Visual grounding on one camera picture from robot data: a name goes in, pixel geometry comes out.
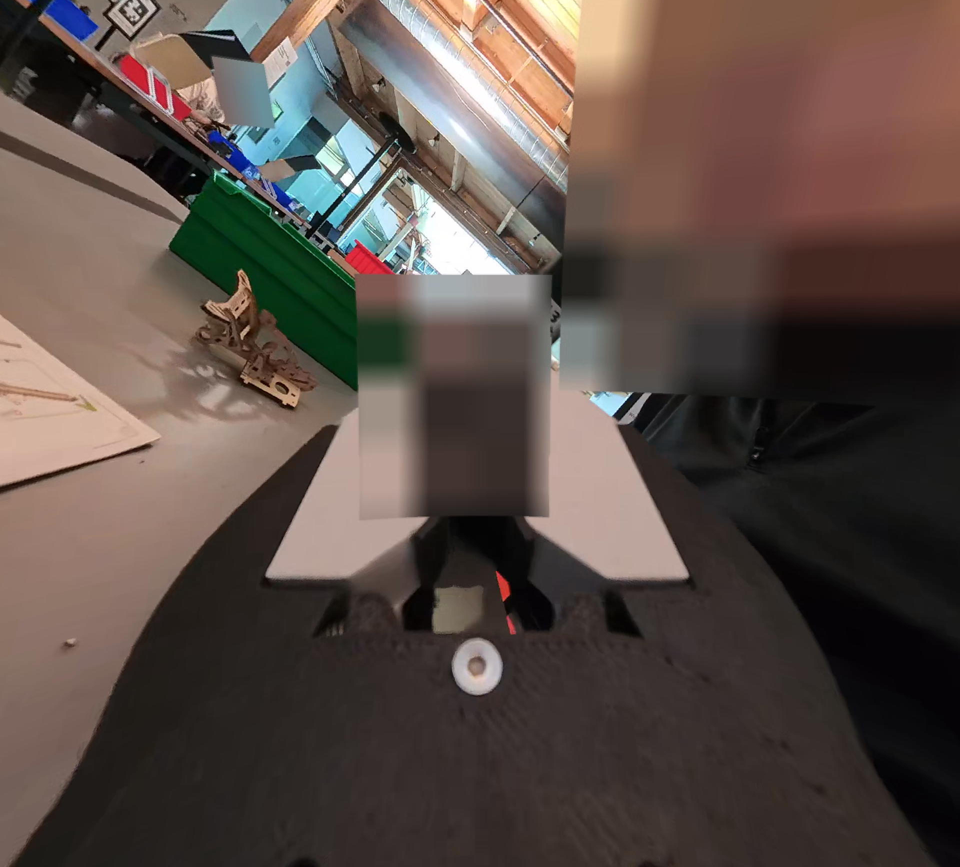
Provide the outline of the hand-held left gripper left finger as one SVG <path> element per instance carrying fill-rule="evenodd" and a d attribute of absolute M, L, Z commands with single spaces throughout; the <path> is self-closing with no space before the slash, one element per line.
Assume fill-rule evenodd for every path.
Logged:
<path fill-rule="evenodd" d="M 273 586 L 412 594 L 421 585 L 414 536 L 424 517 L 360 516 L 359 411 L 336 428 L 266 570 Z"/>

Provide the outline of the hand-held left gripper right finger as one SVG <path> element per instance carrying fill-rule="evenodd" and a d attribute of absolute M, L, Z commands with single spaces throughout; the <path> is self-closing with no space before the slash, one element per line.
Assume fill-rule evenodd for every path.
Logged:
<path fill-rule="evenodd" d="M 609 581 L 684 583 L 690 573 L 617 422 L 583 393 L 551 391 L 548 513 L 538 535 Z"/>

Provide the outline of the wooden model assembly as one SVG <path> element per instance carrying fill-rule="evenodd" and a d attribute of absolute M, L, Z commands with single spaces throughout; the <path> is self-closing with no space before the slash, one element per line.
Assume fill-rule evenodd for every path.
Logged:
<path fill-rule="evenodd" d="M 234 368 L 241 383 L 288 408 L 296 408 L 302 394 L 316 389 L 317 378 L 302 366 L 276 317 L 258 305 L 244 270 L 237 271 L 236 289 L 228 299 L 209 299 L 201 310 L 204 321 L 194 340 Z"/>

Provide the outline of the green plastic bin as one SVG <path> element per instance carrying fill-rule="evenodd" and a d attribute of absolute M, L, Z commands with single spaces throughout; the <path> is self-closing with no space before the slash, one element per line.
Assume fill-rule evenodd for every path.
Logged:
<path fill-rule="evenodd" d="M 246 272 L 258 306 L 306 356 L 349 388 L 358 384 L 354 279 L 270 212 L 215 174 L 189 206 L 170 251 L 223 291 Z"/>

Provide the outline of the white instruction booklet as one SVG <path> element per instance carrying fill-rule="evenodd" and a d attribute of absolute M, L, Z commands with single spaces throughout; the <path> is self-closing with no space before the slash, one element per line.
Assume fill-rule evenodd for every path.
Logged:
<path fill-rule="evenodd" d="M 130 453 L 161 434 L 1 319 L 1 487 Z"/>

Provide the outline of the red storage bin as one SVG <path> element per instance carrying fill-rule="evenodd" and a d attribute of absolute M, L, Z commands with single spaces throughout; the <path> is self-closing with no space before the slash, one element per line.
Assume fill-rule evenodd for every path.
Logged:
<path fill-rule="evenodd" d="M 115 67 L 141 93 L 147 96 L 165 115 L 178 122 L 190 116 L 192 107 L 153 68 L 146 66 L 130 54 L 123 54 L 115 61 Z"/>

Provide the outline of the black white marker sign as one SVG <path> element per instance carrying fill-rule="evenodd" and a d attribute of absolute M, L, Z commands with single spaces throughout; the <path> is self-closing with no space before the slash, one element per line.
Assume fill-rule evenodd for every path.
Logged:
<path fill-rule="evenodd" d="M 104 16 L 110 27 L 132 41 L 161 9 L 157 0 L 116 0 L 106 9 Z"/>

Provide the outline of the large dark ceiling duct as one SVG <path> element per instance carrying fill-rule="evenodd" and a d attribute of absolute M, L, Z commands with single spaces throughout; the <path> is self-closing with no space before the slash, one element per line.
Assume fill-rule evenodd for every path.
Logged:
<path fill-rule="evenodd" d="M 360 0 L 330 22 L 546 241 L 563 249 L 566 196 L 469 88 L 377 0 Z"/>

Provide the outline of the silver ventilation duct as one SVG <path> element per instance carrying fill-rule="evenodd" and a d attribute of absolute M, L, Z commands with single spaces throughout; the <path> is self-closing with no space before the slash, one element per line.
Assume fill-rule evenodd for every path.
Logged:
<path fill-rule="evenodd" d="M 378 0 L 490 117 L 561 194 L 568 192 L 569 151 L 532 107 L 467 42 L 430 0 Z"/>

